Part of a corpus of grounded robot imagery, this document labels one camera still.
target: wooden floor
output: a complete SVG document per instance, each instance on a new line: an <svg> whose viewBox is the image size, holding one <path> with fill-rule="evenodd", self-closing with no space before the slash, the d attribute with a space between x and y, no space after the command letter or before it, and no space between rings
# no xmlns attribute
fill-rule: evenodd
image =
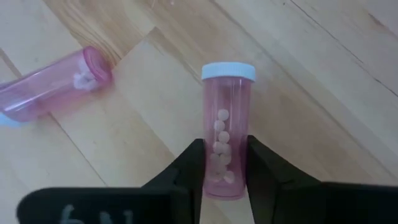
<svg viewBox="0 0 398 224"><path fill-rule="evenodd" d="M140 186L202 136L201 66L257 68L250 132L321 180L398 184L398 1L2 0L0 81L83 46L114 85L0 128L0 220L48 186ZM204 199L202 223L253 223Z"/></svg>

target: floor plank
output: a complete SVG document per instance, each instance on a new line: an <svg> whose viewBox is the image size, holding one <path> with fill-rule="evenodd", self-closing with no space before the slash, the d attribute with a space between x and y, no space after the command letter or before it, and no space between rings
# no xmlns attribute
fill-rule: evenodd
<svg viewBox="0 0 398 224"><path fill-rule="evenodd" d="M82 46L102 50L113 65L154 28L127 0L45 2Z"/></svg>
<svg viewBox="0 0 398 224"><path fill-rule="evenodd" d="M144 121L178 156L202 137L201 85L177 49L154 29L114 69L115 85Z"/></svg>
<svg viewBox="0 0 398 224"><path fill-rule="evenodd" d="M313 19L352 55L363 70L397 95L398 37L381 24L357 0L294 0L294 4Z"/></svg>
<svg viewBox="0 0 398 224"><path fill-rule="evenodd" d="M370 16L375 19L376 25L384 27L395 35L398 35L398 15L396 14L396 9L398 7L398 2L394 0L359 0L364 6L364 8L369 12Z"/></svg>
<svg viewBox="0 0 398 224"><path fill-rule="evenodd" d="M41 0L0 4L1 48L23 75L81 48Z"/></svg>
<svg viewBox="0 0 398 224"><path fill-rule="evenodd" d="M398 174L398 125L393 118L398 98L359 66L351 53L292 1L216 2L289 71L295 82L359 145L371 152L389 172Z"/></svg>

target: hardwood floor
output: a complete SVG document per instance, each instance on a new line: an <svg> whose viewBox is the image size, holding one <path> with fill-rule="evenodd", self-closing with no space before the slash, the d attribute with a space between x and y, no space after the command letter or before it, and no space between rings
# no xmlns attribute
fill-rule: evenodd
<svg viewBox="0 0 398 224"><path fill-rule="evenodd" d="M49 186L140 186L202 137L201 66L257 69L250 132L321 180L398 184L393 0L4 0L0 82L84 46L114 85L21 128L0 127L0 216ZM253 223L248 198L202 223Z"/></svg>

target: lying pill bottle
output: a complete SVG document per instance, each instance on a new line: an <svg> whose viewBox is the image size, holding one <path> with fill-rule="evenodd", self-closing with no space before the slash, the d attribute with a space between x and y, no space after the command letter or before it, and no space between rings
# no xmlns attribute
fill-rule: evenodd
<svg viewBox="0 0 398 224"><path fill-rule="evenodd" d="M244 196L252 65L210 63L202 68L205 130L205 195L221 200Z"/></svg>
<svg viewBox="0 0 398 224"><path fill-rule="evenodd" d="M111 82L111 69L94 47L85 47L18 80L0 84L0 124L18 126L57 110Z"/></svg>

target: translucent plastic bottle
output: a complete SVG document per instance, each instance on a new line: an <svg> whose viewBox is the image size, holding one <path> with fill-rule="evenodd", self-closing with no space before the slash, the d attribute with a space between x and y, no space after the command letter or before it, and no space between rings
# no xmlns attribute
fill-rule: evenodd
<svg viewBox="0 0 398 224"><path fill-rule="evenodd" d="M106 60L85 47L19 80L0 84L0 124L18 126L111 81Z"/></svg>
<svg viewBox="0 0 398 224"><path fill-rule="evenodd" d="M244 196L246 145L253 66L239 62L205 65L204 129L208 197L234 200Z"/></svg>

